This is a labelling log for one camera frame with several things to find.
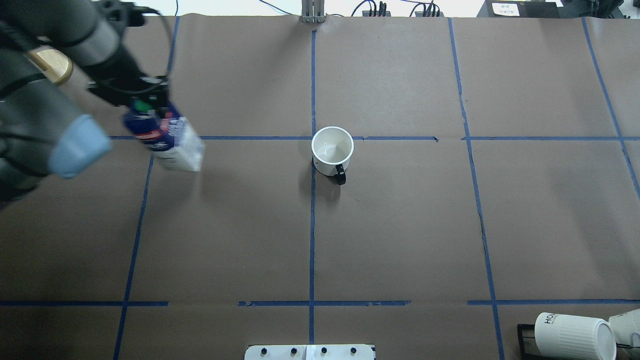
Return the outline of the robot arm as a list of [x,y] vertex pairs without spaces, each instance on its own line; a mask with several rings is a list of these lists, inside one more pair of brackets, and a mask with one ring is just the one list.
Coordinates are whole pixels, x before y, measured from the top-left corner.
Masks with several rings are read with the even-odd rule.
[[90,79],[89,91],[115,107],[170,109],[169,76],[144,73],[123,41],[157,9],[121,0],[1,2],[1,206],[24,198],[50,174],[70,179],[112,149],[110,137],[29,57],[58,50]]

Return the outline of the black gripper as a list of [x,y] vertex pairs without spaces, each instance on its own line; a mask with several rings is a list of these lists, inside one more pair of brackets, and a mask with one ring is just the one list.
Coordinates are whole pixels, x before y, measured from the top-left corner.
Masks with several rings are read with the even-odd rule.
[[134,108],[142,103],[152,107],[158,119],[170,110],[168,76],[144,73],[126,48],[90,50],[87,72],[87,90],[115,107]]

